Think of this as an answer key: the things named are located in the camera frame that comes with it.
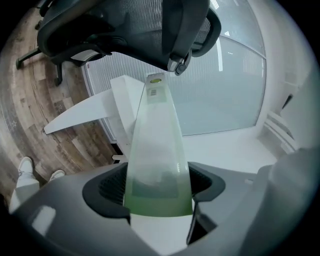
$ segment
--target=chair backrest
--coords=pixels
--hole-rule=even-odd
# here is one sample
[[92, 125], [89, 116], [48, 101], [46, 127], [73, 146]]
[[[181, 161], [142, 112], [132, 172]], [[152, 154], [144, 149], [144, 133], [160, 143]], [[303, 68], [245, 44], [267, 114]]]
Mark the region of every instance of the chair backrest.
[[221, 25], [208, 10], [209, 0], [55, 0], [38, 46], [53, 57], [85, 44], [175, 71], [188, 55], [201, 56], [217, 41]]

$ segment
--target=chair wheel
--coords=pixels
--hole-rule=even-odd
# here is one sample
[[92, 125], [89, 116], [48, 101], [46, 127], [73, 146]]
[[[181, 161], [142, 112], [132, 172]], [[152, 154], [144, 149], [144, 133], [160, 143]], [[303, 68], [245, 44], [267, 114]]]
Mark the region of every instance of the chair wheel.
[[20, 69], [21, 66], [22, 66], [23, 62], [22, 61], [19, 61], [19, 59], [17, 58], [16, 61], [15, 61], [15, 66], [16, 66], [16, 69]]
[[54, 79], [54, 84], [56, 87], [58, 87], [61, 84], [62, 81], [59, 80], [59, 78]]

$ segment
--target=white table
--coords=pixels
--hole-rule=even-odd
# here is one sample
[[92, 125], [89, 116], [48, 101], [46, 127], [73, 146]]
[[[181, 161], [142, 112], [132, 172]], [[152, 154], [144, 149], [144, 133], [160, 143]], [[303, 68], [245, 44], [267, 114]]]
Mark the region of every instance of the white table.
[[114, 160], [129, 159], [134, 127], [145, 83], [123, 75], [110, 80], [111, 89], [93, 95], [67, 109], [44, 127], [50, 134], [86, 122], [108, 118], [110, 127], [124, 156], [114, 155]]

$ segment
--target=white sneaker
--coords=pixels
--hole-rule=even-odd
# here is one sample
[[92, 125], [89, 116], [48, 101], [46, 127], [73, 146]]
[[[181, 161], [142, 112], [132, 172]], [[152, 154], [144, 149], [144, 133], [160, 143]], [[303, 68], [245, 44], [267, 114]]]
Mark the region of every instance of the white sneaker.
[[63, 177], [63, 176], [65, 176], [65, 175], [66, 175], [66, 173], [65, 173], [63, 170], [56, 170], [56, 171], [51, 175], [51, 178], [49, 179], [49, 182], [50, 182], [50, 181], [53, 181], [54, 179]]
[[32, 175], [33, 170], [34, 170], [34, 168], [33, 168], [31, 158], [25, 156], [19, 164], [19, 168], [18, 168], [19, 176], [21, 176], [22, 174], [31, 174]]

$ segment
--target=chair base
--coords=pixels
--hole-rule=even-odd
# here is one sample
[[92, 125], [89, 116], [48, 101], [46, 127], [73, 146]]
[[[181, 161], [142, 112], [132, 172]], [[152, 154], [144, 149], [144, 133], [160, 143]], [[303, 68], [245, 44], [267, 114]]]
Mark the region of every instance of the chair base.
[[[30, 59], [31, 57], [37, 55], [41, 53], [41, 50], [39, 49], [39, 47], [35, 48], [34, 50], [28, 52], [27, 54], [23, 55], [22, 57], [20, 58], [17, 58], [16, 61], [15, 61], [15, 66], [16, 66], [16, 69], [20, 69], [23, 65], [23, 62], [27, 59]], [[56, 86], [59, 86], [62, 82], [62, 64], [61, 63], [58, 63], [56, 64], [56, 71], [57, 71], [57, 74], [58, 74], [58, 77], [54, 80], [54, 83]]]

